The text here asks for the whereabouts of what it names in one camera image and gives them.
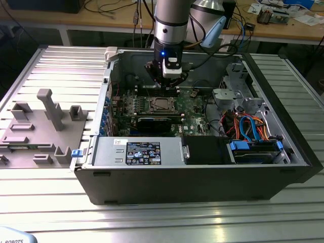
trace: warning label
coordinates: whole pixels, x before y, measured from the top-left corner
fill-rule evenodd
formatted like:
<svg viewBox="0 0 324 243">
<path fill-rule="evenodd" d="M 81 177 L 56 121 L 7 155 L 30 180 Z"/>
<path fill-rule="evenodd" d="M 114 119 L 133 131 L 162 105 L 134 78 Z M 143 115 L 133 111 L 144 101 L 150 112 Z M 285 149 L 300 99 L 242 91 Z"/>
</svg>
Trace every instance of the warning label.
<svg viewBox="0 0 324 243">
<path fill-rule="evenodd" d="M 161 165 L 160 143 L 127 143 L 126 164 Z"/>
</svg>

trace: motherboard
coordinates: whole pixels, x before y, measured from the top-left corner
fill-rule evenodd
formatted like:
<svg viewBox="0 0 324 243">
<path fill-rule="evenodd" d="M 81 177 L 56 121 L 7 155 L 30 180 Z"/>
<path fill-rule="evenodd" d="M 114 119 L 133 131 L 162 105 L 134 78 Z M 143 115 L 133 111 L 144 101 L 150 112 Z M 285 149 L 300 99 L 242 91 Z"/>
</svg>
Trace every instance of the motherboard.
<svg viewBox="0 0 324 243">
<path fill-rule="evenodd" d="M 112 98 L 114 136 L 206 136 L 206 97 L 198 90 L 178 89 L 168 95 L 144 89 Z"/>
</svg>

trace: metal slotted platform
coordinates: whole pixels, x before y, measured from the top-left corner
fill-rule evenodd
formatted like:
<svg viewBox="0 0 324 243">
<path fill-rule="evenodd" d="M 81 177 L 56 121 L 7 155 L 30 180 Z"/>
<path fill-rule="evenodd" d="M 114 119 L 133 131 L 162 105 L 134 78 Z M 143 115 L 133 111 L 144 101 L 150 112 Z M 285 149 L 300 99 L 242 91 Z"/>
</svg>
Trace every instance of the metal slotted platform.
<svg viewBox="0 0 324 243">
<path fill-rule="evenodd" d="M 38 50 L 18 77 L 13 95 L 0 104 L 0 128 L 8 126 L 12 118 L 8 109 L 15 101 L 28 101 L 32 109 L 43 108 L 34 99 L 40 87 L 50 87 L 53 100 L 63 107 L 75 103 L 89 110 L 89 128 L 104 71 L 103 53 L 104 48 Z M 316 98 L 312 90 L 298 80 L 286 60 L 267 55 L 253 58 L 323 161 L 324 135 L 318 129 L 322 128 L 323 111 L 312 99 Z M 296 100 L 297 95 L 304 98 Z M 300 99 L 311 108 L 302 110 L 295 105 Z M 307 123 L 313 130 L 307 129 Z M 88 135 L 85 130 L 81 147 Z M 289 186 L 270 201 L 108 207 L 91 204 L 69 169 L 0 170 L 0 224 L 31 232 L 39 243 L 102 239 L 116 243 L 324 242 L 323 187 L 321 172 L 304 184 Z"/>
<path fill-rule="evenodd" d="M 319 161 L 324 163 L 324 104 L 291 62 L 277 55 L 251 54 Z"/>
</svg>

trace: gray plastic part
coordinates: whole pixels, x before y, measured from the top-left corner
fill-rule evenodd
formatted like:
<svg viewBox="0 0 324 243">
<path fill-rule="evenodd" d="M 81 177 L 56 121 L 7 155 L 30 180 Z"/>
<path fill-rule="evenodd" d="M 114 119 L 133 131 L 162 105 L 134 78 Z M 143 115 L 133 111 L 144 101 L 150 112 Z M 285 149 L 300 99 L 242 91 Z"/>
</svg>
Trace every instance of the gray plastic part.
<svg viewBox="0 0 324 243">
<path fill-rule="evenodd" d="M 7 165 L 8 164 L 8 159 L 5 157 L 3 154 L 0 154 L 0 164 Z"/>
<path fill-rule="evenodd" d="M 27 137 L 5 137 L 3 143 L 28 143 L 29 139 Z"/>
<path fill-rule="evenodd" d="M 0 153 L 12 153 L 12 150 L 8 146 L 0 146 Z"/>
<path fill-rule="evenodd" d="M 53 160 L 49 154 L 34 154 L 32 159 L 36 164 L 52 164 Z"/>
<path fill-rule="evenodd" d="M 44 146 L 38 146 L 37 148 L 40 150 L 40 152 L 54 152 L 56 149 L 54 143 Z"/>
<path fill-rule="evenodd" d="M 10 126 L 11 131 L 32 131 L 35 129 L 33 124 L 12 124 Z"/>
<path fill-rule="evenodd" d="M 63 117 L 63 111 L 61 109 L 60 104 L 59 103 L 54 103 L 54 105 L 55 105 L 55 109 L 56 109 L 57 114 L 62 119 L 62 117 Z M 50 120 L 51 118 L 49 117 L 47 111 L 44 111 L 44 112 L 45 112 L 45 115 L 46 115 L 47 119 Z"/>
<path fill-rule="evenodd" d="M 64 154 L 62 153 L 61 148 L 57 147 L 55 150 L 54 156 L 60 164 L 70 164 L 71 160 L 72 160 L 71 153 L 72 153 L 72 151 L 71 151 L 70 147 L 66 148 Z"/>
<path fill-rule="evenodd" d="M 27 103 L 19 103 L 17 102 L 11 110 L 12 115 L 14 115 L 15 119 L 19 123 L 28 122 L 28 118 L 25 113 L 32 112 L 29 105 Z"/>
<path fill-rule="evenodd" d="M 52 101 L 52 90 L 50 89 L 40 89 L 37 93 L 37 98 L 42 101 L 47 111 L 47 115 L 56 131 L 61 131 L 64 129 L 64 125 L 60 118 L 59 111 L 56 110 L 55 104 Z"/>
<path fill-rule="evenodd" d="M 27 118 L 31 124 L 35 126 L 32 131 L 12 131 L 9 127 L 11 124 L 17 124 L 15 118 L 9 124 L 9 127 L 3 134 L 4 137 L 23 137 L 27 136 L 29 142 L 26 144 L 4 144 L 0 143 L 0 154 L 5 155 L 10 163 L 6 166 L 0 164 L 0 168 L 67 168 L 69 164 L 60 164 L 53 151 L 42 152 L 38 146 L 49 146 L 54 144 L 55 147 L 65 149 L 70 147 L 71 150 L 78 149 L 80 140 L 84 131 L 86 120 L 72 121 L 69 110 L 63 110 L 62 122 L 64 123 L 64 130 L 57 132 L 52 125 L 52 122 L 45 116 L 44 110 L 34 110 L 31 113 L 26 113 Z M 53 160 L 52 164 L 37 165 L 32 160 L 34 154 L 49 154 Z"/>
<path fill-rule="evenodd" d="M 77 122 L 86 119 L 85 115 L 83 114 L 82 108 L 79 105 L 72 105 L 69 113 L 72 121 Z"/>
</svg>

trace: blue latch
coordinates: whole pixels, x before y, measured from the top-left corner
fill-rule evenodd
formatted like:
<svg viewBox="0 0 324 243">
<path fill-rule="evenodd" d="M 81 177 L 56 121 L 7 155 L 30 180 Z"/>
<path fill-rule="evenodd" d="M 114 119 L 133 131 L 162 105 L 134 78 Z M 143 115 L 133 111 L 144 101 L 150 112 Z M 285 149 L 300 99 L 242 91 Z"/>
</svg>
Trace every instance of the blue latch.
<svg viewBox="0 0 324 243">
<path fill-rule="evenodd" d="M 278 146 L 279 150 L 284 149 L 284 146 L 282 145 L 282 143 L 280 141 L 277 141 L 277 146 Z"/>
<path fill-rule="evenodd" d="M 249 144 L 246 141 L 232 141 L 229 146 L 231 147 L 231 150 L 250 149 Z"/>
<path fill-rule="evenodd" d="M 74 149 L 74 150 L 72 150 L 71 157 L 72 158 L 82 158 L 83 157 L 83 150 L 82 149 Z"/>
</svg>

